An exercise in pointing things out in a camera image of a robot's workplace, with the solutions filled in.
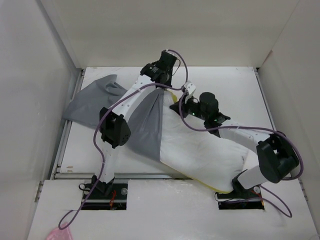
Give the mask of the grey pillowcase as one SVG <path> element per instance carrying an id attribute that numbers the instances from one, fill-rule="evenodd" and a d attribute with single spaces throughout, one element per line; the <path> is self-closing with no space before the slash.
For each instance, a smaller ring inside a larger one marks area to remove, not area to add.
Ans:
<path id="1" fill-rule="evenodd" d="M 117 83 L 117 75 L 111 74 L 95 80 L 76 94 L 69 103 L 62 117 L 83 126 L 95 129 L 100 121 L 100 111 L 109 109 L 120 99 L 131 93 Z M 113 113 L 123 111 L 134 101 L 125 120 L 131 131 L 126 147 L 134 153 L 154 161 L 160 160 L 164 89 L 157 88 L 150 77 L 140 75 L 134 90 L 140 89 L 134 96 L 119 104 Z"/>

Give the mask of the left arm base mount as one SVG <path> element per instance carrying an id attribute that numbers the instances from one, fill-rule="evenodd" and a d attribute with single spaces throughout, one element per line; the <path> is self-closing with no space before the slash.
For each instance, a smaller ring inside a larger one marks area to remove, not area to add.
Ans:
<path id="1" fill-rule="evenodd" d="M 91 182 L 80 183 L 82 191 L 81 210 L 122 211 L 127 209 L 128 181 L 112 180 L 110 183 L 99 182 L 85 201 L 97 177 L 94 175 Z"/>

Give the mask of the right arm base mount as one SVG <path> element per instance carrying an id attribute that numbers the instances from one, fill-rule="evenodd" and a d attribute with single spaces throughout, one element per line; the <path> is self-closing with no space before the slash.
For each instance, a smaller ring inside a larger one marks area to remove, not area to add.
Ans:
<path id="1" fill-rule="evenodd" d="M 264 210 L 261 188 L 257 185 L 249 189 L 240 188 L 230 193 L 214 194 L 219 210 Z"/>

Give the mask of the white pillow yellow edge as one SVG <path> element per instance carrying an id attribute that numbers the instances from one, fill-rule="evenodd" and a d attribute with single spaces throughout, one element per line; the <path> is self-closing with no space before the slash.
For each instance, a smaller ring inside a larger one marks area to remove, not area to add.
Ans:
<path id="1" fill-rule="evenodd" d="M 173 94 L 165 91 L 160 162 L 219 193 L 232 192 L 232 179 L 242 172 L 249 150 L 208 132 L 191 130 L 170 109 L 173 103 Z"/>

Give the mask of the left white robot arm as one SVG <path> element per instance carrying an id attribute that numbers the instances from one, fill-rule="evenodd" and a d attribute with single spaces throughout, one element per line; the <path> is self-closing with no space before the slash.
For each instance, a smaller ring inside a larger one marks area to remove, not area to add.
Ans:
<path id="1" fill-rule="evenodd" d="M 101 169 L 92 177 L 92 189 L 101 198 L 112 193 L 118 147 L 131 136 L 128 121 L 140 103 L 156 88 L 172 88 L 172 76 L 178 58 L 168 50 L 159 60 L 145 65 L 131 88 L 111 107 L 103 107 L 93 135 L 93 145 L 102 158 Z"/>

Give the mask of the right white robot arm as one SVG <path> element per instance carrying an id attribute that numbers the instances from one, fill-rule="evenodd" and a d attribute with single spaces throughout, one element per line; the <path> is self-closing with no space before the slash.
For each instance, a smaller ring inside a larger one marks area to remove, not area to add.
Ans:
<path id="1" fill-rule="evenodd" d="M 218 100 L 210 92 L 203 92 L 198 100 L 184 93 L 170 109 L 182 120 L 188 115 L 203 120 L 204 132 L 233 141 L 257 155 L 257 166 L 232 179 L 231 190 L 237 197 L 245 196 L 250 189 L 265 182 L 289 181 L 292 170 L 304 168 L 298 149 L 285 134 L 265 127 L 241 126 L 220 112 Z"/>

